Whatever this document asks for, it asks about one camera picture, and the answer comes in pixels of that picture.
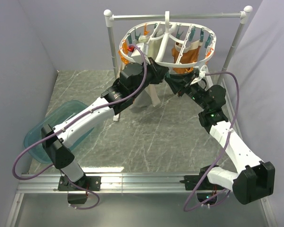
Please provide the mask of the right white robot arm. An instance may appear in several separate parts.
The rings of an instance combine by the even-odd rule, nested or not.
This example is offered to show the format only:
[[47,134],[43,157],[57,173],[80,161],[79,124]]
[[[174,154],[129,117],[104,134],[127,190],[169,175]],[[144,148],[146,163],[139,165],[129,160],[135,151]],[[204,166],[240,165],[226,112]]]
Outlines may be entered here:
[[198,115],[200,124],[222,147],[216,160],[200,170],[199,181],[184,204],[186,212],[190,211],[188,203],[200,186],[205,189],[220,186],[223,191],[233,192],[241,204],[274,192],[274,165],[253,153],[234,130],[235,122],[230,122],[222,111],[226,104],[226,89],[220,85],[204,89],[198,84],[205,76],[205,72],[191,72],[165,77],[175,95],[187,95],[203,109]]

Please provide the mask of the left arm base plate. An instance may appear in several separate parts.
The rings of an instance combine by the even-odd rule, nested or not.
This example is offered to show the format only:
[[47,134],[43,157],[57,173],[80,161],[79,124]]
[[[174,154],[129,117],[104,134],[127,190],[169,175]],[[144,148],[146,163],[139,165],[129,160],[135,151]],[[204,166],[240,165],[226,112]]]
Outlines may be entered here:
[[[90,191],[100,191],[101,176],[85,176],[83,180],[78,180],[75,184]],[[61,176],[58,184],[58,191],[79,191],[78,187],[69,183],[66,176]]]

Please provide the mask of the grey underwear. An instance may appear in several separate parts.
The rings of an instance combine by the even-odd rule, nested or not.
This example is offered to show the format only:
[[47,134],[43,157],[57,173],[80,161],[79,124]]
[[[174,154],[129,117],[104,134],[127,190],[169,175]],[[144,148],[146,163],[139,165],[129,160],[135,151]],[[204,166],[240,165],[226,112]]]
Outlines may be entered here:
[[134,100],[134,103],[130,107],[130,111],[134,114],[145,111],[151,105],[156,107],[160,104],[157,91],[154,85],[148,85]]

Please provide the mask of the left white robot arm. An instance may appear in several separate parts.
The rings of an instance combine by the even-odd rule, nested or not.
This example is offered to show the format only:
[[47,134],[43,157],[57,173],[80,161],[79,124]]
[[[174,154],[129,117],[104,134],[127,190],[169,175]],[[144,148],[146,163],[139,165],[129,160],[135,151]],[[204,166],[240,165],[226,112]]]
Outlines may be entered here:
[[168,68],[152,58],[148,60],[148,63],[127,64],[112,86],[90,106],[61,124],[54,127],[47,124],[41,129],[43,149],[55,168],[68,177],[73,189],[83,189],[86,178],[70,147],[95,126],[131,106],[148,85],[163,82]]

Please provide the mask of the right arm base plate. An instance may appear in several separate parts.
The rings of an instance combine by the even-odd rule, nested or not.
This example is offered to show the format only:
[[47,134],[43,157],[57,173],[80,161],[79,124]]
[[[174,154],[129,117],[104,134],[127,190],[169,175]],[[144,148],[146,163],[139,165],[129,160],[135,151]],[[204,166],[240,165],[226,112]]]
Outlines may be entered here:
[[179,182],[184,184],[186,191],[192,191],[201,179],[200,175],[185,175]]

